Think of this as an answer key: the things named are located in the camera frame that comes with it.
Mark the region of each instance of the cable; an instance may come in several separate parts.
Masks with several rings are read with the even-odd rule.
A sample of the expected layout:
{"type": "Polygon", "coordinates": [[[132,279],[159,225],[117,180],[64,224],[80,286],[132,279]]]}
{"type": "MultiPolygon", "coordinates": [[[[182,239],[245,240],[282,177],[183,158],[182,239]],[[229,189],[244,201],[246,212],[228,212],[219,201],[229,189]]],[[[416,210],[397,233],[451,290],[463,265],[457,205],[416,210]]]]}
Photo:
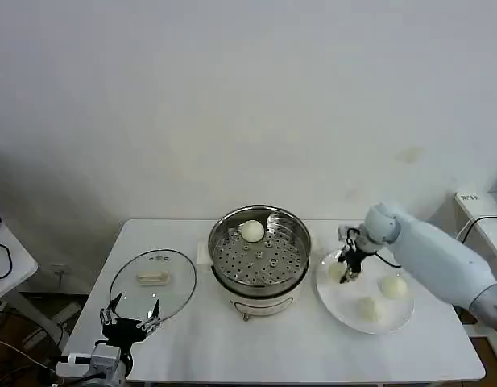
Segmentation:
{"type": "Polygon", "coordinates": [[[476,218],[475,220],[469,220],[466,225],[458,232],[458,235],[456,235],[456,239],[459,239],[459,236],[461,235],[461,233],[463,232],[463,230],[465,230],[466,226],[468,225],[468,223],[472,222],[470,224],[470,226],[468,227],[468,230],[466,230],[466,233],[465,233],[465,236],[463,237],[461,243],[462,244],[465,244],[466,240],[468,239],[468,235],[470,235],[470,232],[472,231],[472,228],[474,228],[474,226],[480,222],[481,220],[484,220],[484,219],[494,219],[494,218],[497,218],[497,215],[485,215],[485,216],[480,216],[479,218],[476,218]]]}
{"type": "Polygon", "coordinates": [[[29,365],[24,365],[24,366],[22,366],[22,367],[16,368],[16,369],[14,369],[14,370],[10,371],[9,373],[7,373],[6,375],[3,375],[2,377],[0,377],[0,383],[1,383],[2,381],[4,381],[7,377],[9,377],[10,375],[13,375],[13,374],[15,374],[15,373],[17,373],[17,372],[19,372],[19,371],[23,371],[23,370],[25,370],[25,369],[28,369],[28,368],[34,368],[34,367],[35,367],[35,366],[34,366],[33,364],[29,364],[29,365]]]}
{"type": "Polygon", "coordinates": [[[3,278],[7,278],[10,273],[12,273],[12,269],[14,268],[14,264],[12,264],[12,256],[10,255],[10,249],[5,246],[4,244],[0,244],[0,247],[1,248],[4,248],[6,250],[6,254],[8,255],[8,271],[6,272],[6,274],[0,276],[0,280],[2,280],[3,278]]]}
{"type": "Polygon", "coordinates": [[[78,383],[81,383],[82,381],[89,381],[91,379],[105,379],[106,375],[103,372],[100,373],[94,373],[93,375],[88,375],[87,377],[81,377],[78,379],[75,379],[74,381],[68,381],[67,383],[63,383],[61,385],[56,385],[57,387],[69,387],[70,385],[77,385],[78,383]]]}
{"type": "Polygon", "coordinates": [[[14,347],[13,345],[9,345],[8,343],[5,343],[4,341],[1,341],[0,340],[0,344],[1,345],[4,345],[5,347],[8,347],[9,349],[12,349],[14,351],[16,351],[17,353],[20,353],[21,355],[23,355],[24,357],[28,358],[31,362],[33,362],[34,364],[37,364],[38,366],[42,367],[42,368],[46,368],[46,369],[49,369],[51,372],[55,373],[55,371],[53,371],[52,369],[50,369],[49,367],[45,366],[44,364],[38,362],[37,360],[33,359],[32,357],[30,357],[29,355],[27,355],[26,353],[24,353],[23,351],[20,351],[19,349],[17,349],[16,347],[14,347]]]}
{"type": "Polygon", "coordinates": [[[374,253],[374,256],[377,256],[382,262],[384,262],[385,264],[387,264],[388,266],[392,266],[393,268],[401,268],[402,266],[400,266],[399,264],[392,264],[391,262],[388,262],[387,260],[385,260],[384,258],[382,258],[378,252],[375,252],[374,253]]]}

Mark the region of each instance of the small white table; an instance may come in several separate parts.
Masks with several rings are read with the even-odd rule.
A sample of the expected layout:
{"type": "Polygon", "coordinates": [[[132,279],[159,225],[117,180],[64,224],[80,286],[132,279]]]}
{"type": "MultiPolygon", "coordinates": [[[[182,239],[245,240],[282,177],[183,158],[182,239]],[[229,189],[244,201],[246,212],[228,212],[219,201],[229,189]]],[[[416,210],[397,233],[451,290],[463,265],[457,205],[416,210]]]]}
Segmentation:
{"type": "MultiPolygon", "coordinates": [[[[9,248],[14,265],[10,275],[0,280],[0,298],[38,323],[52,337],[53,341],[59,344],[59,348],[63,349],[68,340],[68,334],[35,308],[16,289],[17,286],[35,274],[39,265],[4,223],[0,224],[0,244],[9,248]]],[[[6,250],[0,247],[0,276],[6,273],[8,265],[6,250]]]]}
{"type": "MultiPolygon", "coordinates": [[[[346,327],[321,304],[313,273],[319,259],[339,248],[339,221],[306,221],[313,238],[311,267],[296,304],[267,318],[242,316],[221,298],[211,272],[198,269],[188,305],[145,342],[134,344],[128,381],[408,383],[476,380],[485,370],[452,306],[411,280],[416,310],[400,331],[366,335],[346,327]]],[[[64,354],[90,353],[101,336],[116,272],[147,250],[172,248],[197,261],[214,221],[130,220],[125,223],[72,332],[64,354]]],[[[58,364],[63,377],[86,366],[58,364]]]]}

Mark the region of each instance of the black cable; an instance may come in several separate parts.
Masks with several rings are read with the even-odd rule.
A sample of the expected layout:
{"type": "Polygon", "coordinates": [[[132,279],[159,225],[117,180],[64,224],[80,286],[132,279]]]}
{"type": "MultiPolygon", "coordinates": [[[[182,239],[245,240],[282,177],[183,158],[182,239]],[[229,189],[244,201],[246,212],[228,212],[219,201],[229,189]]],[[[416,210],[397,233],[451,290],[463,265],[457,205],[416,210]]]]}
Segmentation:
{"type": "Polygon", "coordinates": [[[468,230],[466,230],[465,236],[463,237],[461,243],[465,244],[466,240],[468,239],[468,235],[470,235],[470,232],[472,231],[472,228],[481,220],[483,219],[497,219],[497,215],[488,215],[488,216],[481,216],[477,219],[475,219],[468,227],[468,230]]]}
{"type": "Polygon", "coordinates": [[[106,375],[103,372],[100,373],[94,373],[93,375],[88,375],[87,377],[80,377],[78,379],[75,379],[74,381],[68,381],[67,383],[63,383],[61,385],[58,385],[58,387],[68,387],[70,385],[77,385],[78,383],[81,383],[82,381],[89,381],[91,379],[105,379],[106,375]]]}
{"type": "Polygon", "coordinates": [[[10,273],[12,273],[12,269],[14,268],[14,264],[12,264],[12,256],[10,255],[10,249],[5,246],[4,244],[0,244],[0,248],[4,248],[6,250],[6,254],[8,255],[8,265],[9,265],[9,268],[8,268],[8,271],[6,272],[6,274],[0,276],[0,280],[2,280],[3,278],[7,278],[10,273]]]}
{"type": "MultiPolygon", "coordinates": [[[[34,365],[34,364],[29,364],[29,365],[24,365],[24,366],[22,366],[22,367],[16,368],[16,369],[14,369],[14,370],[10,371],[9,373],[7,373],[6,375],[3,375],[2,377],[0,377],[0,384],[1,384],[3,381],[5,381],[5,379],[6,379],[7,377],[9,377],[10,375],[13,375],[13,374],[15,374],[15,373],[17,373],[17,372],[19,372],[19,371],[25,371],[25,370],[28,370],[28,371],[29,371],[31,368],[34,368],[34,367],[35,367],[35,365],[34,365]]],[[[19,378],[12,379],[13,383],[15,383],[18,379],[20,379],[20,377],[19,377],[19,378]]]]}
{"type": "Polygon", "coordinates": [[[382,262],[384,262],[385,264],[387,264],[388,266],[392,266],[393,268],[401,268],[402,266],[400,266],[399,264],[392,264],[391,262],[388,262],[387,260],[385,260],[384,258],[382,258],[378,252],[375,252],[374,253],[374,256],[377,256],[382,262]]]}

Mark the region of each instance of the white wall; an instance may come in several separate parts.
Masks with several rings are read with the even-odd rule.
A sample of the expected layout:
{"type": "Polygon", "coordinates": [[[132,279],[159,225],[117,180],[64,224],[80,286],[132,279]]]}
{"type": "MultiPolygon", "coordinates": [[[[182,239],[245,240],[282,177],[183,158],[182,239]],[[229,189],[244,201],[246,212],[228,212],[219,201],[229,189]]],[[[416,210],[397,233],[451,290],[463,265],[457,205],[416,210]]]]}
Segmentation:
{"type": "Polygon", "coordinates": [[[497,2],[0,2],[0,209],[75,288],[128,218],[496,182],[497,2]]]}

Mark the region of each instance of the steamed bun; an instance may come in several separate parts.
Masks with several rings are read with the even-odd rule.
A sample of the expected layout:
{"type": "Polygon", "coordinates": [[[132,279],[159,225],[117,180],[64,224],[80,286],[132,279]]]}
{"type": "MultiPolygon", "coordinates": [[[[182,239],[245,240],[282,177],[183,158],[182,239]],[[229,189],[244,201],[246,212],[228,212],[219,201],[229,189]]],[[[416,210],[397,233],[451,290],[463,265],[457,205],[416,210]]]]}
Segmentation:
{"type": "Polygon", "coordinates": [[[357,310],[359,317],[369,323],[378,322],[384,315],[383,305],[373,297],[359,298],[357,310]]]}
{"type": "Polygon", "coordinates": [[[384,297],[391,300],[404,298],[408,294],[408,284],[400,276],[384,277],[379,283],[379,288],[384,297]]]}

